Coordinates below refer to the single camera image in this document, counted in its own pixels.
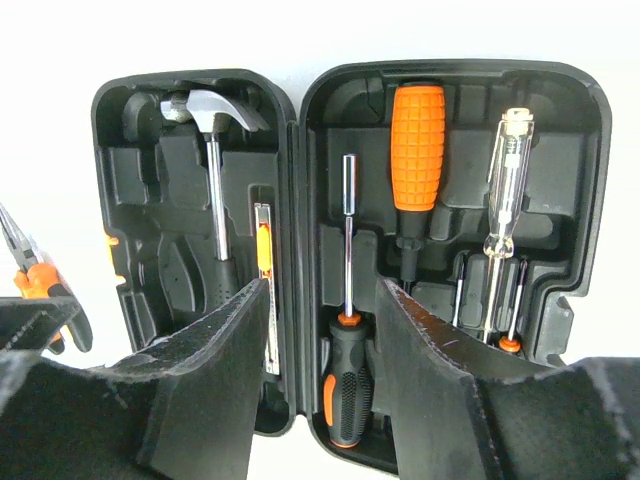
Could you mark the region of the claw hammer black handle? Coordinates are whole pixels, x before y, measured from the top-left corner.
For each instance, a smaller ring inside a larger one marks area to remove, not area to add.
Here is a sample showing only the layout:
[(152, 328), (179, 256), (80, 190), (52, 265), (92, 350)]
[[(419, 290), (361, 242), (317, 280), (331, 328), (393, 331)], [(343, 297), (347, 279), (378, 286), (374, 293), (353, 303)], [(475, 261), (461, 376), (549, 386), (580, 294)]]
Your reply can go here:
[(232, 121), (237, 122), (249, 132), (268, 130), (269, 126), (249, 103), (225, 97), (211, 90), (198, 89), (188, 93), (173, 93), (160, 103), (160, 111), (169, 121), (176, 123), (194, 121), (206, 142), (211, 215), (216, 242), (217, 274), (214, 295), (216, 303), (223, 305), (240, 290), (240, 287), (226, 225), (220, 135), (228, 130)]

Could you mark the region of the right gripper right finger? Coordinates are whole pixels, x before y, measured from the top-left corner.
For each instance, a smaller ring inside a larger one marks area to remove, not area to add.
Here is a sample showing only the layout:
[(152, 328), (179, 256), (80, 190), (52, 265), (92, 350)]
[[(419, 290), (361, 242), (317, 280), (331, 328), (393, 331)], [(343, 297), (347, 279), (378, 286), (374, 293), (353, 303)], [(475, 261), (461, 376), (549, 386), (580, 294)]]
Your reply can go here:
[(639, 362), (547, 368), (376, 285), (377, 333), (403, 479), (635, 479)]

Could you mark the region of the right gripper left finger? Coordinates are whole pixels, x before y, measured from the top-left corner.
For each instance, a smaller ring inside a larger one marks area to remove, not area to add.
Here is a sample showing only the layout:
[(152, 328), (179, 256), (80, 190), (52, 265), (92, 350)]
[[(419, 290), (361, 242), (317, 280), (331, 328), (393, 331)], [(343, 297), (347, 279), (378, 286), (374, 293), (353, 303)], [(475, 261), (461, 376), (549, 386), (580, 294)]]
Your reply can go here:
[(267, 316), (267, 287), (255, 280), (108, 368), (3, 353), (2, 477), (245, 478)]

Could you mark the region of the orange handled pliers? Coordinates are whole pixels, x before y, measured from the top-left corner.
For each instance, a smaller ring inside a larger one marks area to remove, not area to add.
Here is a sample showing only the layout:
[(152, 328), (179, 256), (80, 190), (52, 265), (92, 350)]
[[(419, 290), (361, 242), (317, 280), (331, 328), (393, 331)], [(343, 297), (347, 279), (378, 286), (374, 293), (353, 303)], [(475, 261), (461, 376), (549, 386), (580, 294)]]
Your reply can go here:
[[(39, 253), (4, 205), (1, 205), (1, 229), (8, 250), (18, 266), (14, 284), (23, 299), (67, 297), (76, 300), (55, 265)], [(93, 331), (83, 308), (71, 317), (66, 326), (76, 348), (83, 353), (89, 352), (93, 347)]]

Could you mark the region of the black plastic tool case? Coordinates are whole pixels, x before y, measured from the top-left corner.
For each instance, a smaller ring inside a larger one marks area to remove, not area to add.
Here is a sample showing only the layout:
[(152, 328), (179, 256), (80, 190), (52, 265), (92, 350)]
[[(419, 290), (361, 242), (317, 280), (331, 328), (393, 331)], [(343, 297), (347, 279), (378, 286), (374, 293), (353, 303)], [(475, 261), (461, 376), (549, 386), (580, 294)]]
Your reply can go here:
[(402, 479), (616, 476), (588, 291), (612, 116), (561, 63), (350, 64), (300, 107), (244, 69), (116, 79), (91, 111), (132, 349), (137, 454), (240, 476), (296, 416)]

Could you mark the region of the orange handled screwdriver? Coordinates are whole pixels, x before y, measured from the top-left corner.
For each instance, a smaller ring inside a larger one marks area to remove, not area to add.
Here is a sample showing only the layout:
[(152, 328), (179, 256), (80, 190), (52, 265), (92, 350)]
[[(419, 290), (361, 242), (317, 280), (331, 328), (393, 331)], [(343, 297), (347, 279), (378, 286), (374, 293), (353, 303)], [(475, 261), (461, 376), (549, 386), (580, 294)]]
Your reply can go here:
[(401, 251), (400, 282), (416, 280), (428, 214), (439, 190), (445, 145), (445, 94), (436, 84), (405, 84), (394, 94), (390, 166)]

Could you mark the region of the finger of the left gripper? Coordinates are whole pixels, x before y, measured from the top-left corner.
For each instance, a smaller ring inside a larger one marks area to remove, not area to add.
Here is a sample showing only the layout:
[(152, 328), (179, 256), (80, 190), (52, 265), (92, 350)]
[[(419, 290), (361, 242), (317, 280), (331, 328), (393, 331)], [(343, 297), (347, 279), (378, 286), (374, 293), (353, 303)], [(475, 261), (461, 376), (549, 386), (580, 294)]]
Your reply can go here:
[(1, 352), (45, 350), (81, 308), (70, 297), (1, 299)]

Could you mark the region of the small precision screwdriver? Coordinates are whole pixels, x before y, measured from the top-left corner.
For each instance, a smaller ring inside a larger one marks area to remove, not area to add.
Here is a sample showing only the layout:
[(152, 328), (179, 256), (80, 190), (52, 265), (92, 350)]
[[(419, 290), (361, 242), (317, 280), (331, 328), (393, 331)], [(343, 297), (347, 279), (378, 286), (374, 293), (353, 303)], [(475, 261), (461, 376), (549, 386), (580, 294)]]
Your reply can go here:
[(512, 302), (513, 311), (512, 311), (511, 320), (509, 323), (509, 329), (506, 334), (501, 336), (498, 343), (501, 350), (510, 354), (517, 354), (521, 351), (521, 348), (522, 348), (521, 341), (518, 339), (516, 335), (516, 327), (517, 327), (521, 303), (522, 303), (522, 296), (523, 296), (524, 286), (525, 286), (526, 277), (527, 277), (528, 265), (529, 265), (529, 262), (527, 259), (523, 259), (519, 263), (518, 278), (517, 278), (515, 292), (513, 295), (513, 302)]

